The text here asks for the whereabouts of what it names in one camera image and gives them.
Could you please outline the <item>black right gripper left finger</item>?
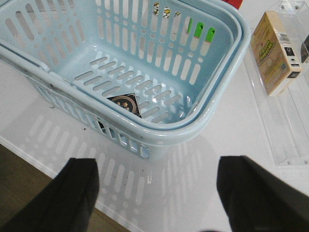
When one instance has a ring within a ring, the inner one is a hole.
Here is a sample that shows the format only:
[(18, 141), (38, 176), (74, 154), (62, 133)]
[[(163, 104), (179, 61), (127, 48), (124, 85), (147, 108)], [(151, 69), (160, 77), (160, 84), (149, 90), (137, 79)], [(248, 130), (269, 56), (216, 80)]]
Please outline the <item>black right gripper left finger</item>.
[(85, 232), (99, 191), (95, 159), (70, 158), (2, 232)]

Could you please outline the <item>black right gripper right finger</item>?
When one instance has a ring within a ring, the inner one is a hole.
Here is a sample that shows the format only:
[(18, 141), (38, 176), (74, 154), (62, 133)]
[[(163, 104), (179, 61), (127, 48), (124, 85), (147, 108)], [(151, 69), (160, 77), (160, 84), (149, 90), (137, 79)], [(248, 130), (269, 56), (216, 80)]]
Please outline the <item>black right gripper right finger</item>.
[(234, 232), (307, 232), (309, 198), (247, 156), (222, 156), (217, 191)]

